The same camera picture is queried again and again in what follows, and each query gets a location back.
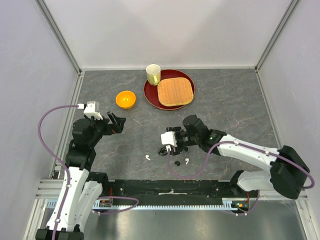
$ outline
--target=red tray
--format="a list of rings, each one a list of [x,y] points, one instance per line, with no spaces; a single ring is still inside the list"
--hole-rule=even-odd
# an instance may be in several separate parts
[[[189,82],[191,83],[193,95],[195,95],[195,92],[196,92],[195,84],[187,74],[183,73],[182,71],[173,70],[173,69],[161,71],[161,80],[172,79],[172,78],[186,78],[186,79],[188,79]],[[147,101],[158,109],[173,111],[173,110],[183,108],[185,106],[185,105],[179,105],[179,106],[164,106],[164,105],[162,105],[159,102],[159,98],[158,98],[158,86],[151,85],[148,82],[148,80],[144,84],[143,91],[144,91],[144,96],[147,99]]]

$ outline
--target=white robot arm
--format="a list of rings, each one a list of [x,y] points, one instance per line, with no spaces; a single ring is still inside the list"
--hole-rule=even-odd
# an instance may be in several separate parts
[[[45,229],[38,229],[36,240],[83,240],[83,230],[95,201],[109,191],[106,173],[90,172],[96,152],[94,147],[103,136],[120,134],[126,119],[108,112],[108,118],[99,113],[99,103],[78,104],[84,109],[84,118],[73,123],[73,140],[65,157],[68,172],[52,216]]]
[[[160,149],[160,155],[178,155],[188,151],[189,146],[198,145],[206,153],[236,158],[261,169],[237,171],[230,181],[234,193],[275,189],[287,198],[298,198],[310,170],[292,147],[277,149],[245,142],[225,132],[209,130],[196,115],[186,117],[182,123],[186,131],[167,127],[161,135],[165,147]]]

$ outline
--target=orange bowl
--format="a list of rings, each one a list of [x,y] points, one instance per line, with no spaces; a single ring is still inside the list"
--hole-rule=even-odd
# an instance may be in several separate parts
[[[130,109],[136,103],[136,95],[132,91],[122,91],[116,96],[115,102],[122,109]]]

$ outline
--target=white wall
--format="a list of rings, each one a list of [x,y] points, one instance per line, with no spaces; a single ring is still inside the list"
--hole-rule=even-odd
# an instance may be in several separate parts
[[[282,144],[309,166],[308,190],[320,224],[320,1],[302,0],[262,66],[260,76]]]
[[[46,0],[82,68],[254,66],[290,0]]]
[[[77,75],[34,0],[3,1],[0,23],[0,239],[20,240],[52,164],[38,140],[38,121],[69,103]],[[43,122],[52,149],[65,115],[61,110]]]

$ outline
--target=metal frame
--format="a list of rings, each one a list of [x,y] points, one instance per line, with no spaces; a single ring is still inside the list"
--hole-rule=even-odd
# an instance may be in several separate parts
[[[262,96],[263,96],[264,104],[265,104],[266,110],[267,110],[269,118],[270,118],[270,122],[271,122],[272,130],[273,130],[273,133],[274,133],[274,137],[275,137],[275,140],[276,140],[276,144],[277,144],[278,148],[281,148],[283,144],[282,144],[282,140],[281,140],[281,138],[279,136],[279,130],[278,130],[278,126],[276,124],[275,118],[274,118],[274,114],[273,114],[272,109],[271,109],[271,107],[269,105],[268,98],[266,96],[266,93],[265,93],[265,90],[264,90],[264,86],[263,86],[263,83],[261,82],[259,73],[256,72],[255,74],[256,74],[256,78],[258,79],[258,83],[259,83],[260,90],[261,90],[261,93],[262,93]]]
[[[266,48],[264,49],[259,61],[257,62],[256,66],[255,66],[255,70],[257,72],[261,69],[262,65],[264,64],[264,62],[265,62],[266,58],[268,57],[270,51],[274,47],[276,41],[278,40],[280,34],[282,33],[284,27],[286,26],[289,18],[291,17],[292,13],[296,9],[296,7],[297,7],[299,2],[300,2],[300,0],[291,0],[291,2],[289,3],[289,6],[285,10],[284,15],[282,16],[282,18],[281,18],[278,26],[276,27],[271,39],[269,40]]]
[[[31,215],[24,232],[23,240],[34,240],[36,238],[37,229],[41,227],[47,206],[46,199],[34,200]]]
[[[36,193],[36,199],[58,199],[63,179],[42,179]]]
[[[236,66],[164,66],[161,67],[162,70],[176,69],[255,69],[255,65],[236,65]],[[93,68],[82,68],[82,71],[109,71],[109,70],[145,70],[145,66],[137,67],[93,67]]]
[[[223,198],[223,200],[232,200],[232,201],[245,201],[246,198],[243,197],[231,197],[231,198]],[[306,191],[302,190],[298,197],[297,201],[306,201],[308,200]],[[285,196],[282,196],[275,190],[261,190],[259,201],[292,201]]]
[[[304,228],[306,238],[308,240],[319,240],[319,230],[317,228],[316,220],[312,214],[312,209],[308,199],[295,201],[298,208],[298,213]]]
[[[53,34],[55,35],[56,39],[58,40],[60,46],[62,47],[63,51],[65,52],[66,56],[68,57],[71,65],[73,66],[74,70],[80,74],[81,68],[77,63],[75,56],[72,54],[64,36],[62,35],[54,17],[52,16],[45,0],[35,0],[36,4],[38,5],[40,11],[42,12],[44,18],[46,19],[47,23],[49,24]]]

